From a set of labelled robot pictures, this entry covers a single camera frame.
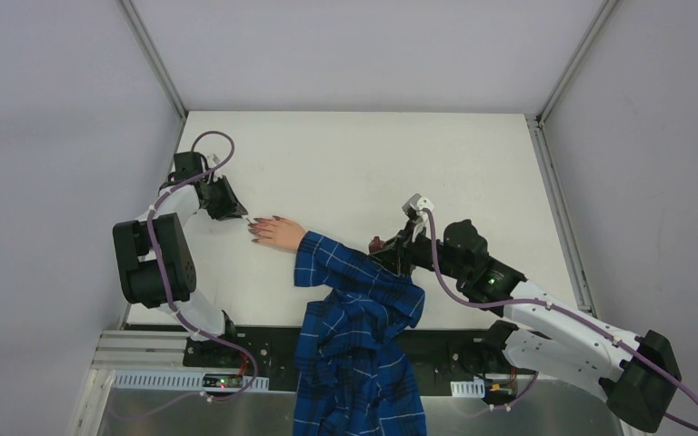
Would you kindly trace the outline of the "red nail polish bottle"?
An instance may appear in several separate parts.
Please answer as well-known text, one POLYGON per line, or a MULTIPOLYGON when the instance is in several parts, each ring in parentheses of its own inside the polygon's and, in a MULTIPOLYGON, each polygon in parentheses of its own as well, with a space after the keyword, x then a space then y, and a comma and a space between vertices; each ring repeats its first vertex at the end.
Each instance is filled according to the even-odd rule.
POLYGON ((370 254, 377 253, 385 246, 386 242, 380 236, 375 236, 371 242, 368 243, 368 251, 370 254))

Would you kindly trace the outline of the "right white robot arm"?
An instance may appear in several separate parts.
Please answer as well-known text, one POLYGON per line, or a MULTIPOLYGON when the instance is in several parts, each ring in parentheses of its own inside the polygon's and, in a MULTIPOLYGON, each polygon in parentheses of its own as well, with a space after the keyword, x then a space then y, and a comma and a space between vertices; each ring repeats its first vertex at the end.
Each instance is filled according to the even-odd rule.
POLYGON ((479 349, 491 372, 512 365, 567 382, 603 401, 621 421, 659 430, 681 377, 670 341, 654 330, 626 331, 570 307, 488 253, 470 220, 450 223, 432 242, 408 222, 395 237, 374 237, 372 259, 395 275, 417 267, 456 280, 456 291, 498 316, 479 349))

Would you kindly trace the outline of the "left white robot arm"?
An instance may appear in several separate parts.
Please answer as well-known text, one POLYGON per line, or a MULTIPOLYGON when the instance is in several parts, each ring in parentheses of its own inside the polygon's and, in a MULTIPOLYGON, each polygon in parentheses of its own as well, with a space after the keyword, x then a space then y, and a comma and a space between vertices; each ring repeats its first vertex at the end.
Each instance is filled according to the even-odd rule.
POLYGON ((201 211, 216 221, 247 216, 227 178, 214 174, 206 156, 178 153, 155 203, 138 218, 114 225, 115 258, 125 299, 171 315, 192 340, 208 341, 206 355, 225 368, 239 360, 241 343, 227 313, 198 290, 184 235, 185 225, 201 211))

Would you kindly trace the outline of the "mannequin hand with painted nails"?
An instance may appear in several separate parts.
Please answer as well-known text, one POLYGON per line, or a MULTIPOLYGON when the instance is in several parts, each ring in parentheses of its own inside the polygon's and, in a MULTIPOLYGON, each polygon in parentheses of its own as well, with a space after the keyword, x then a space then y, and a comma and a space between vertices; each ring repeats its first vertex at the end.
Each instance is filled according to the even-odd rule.
POLYGON ((306 230, 299 223, 280 216, 254 218, 248 224, 253 242, 278 250, 294 253, 298 250, 306 230))

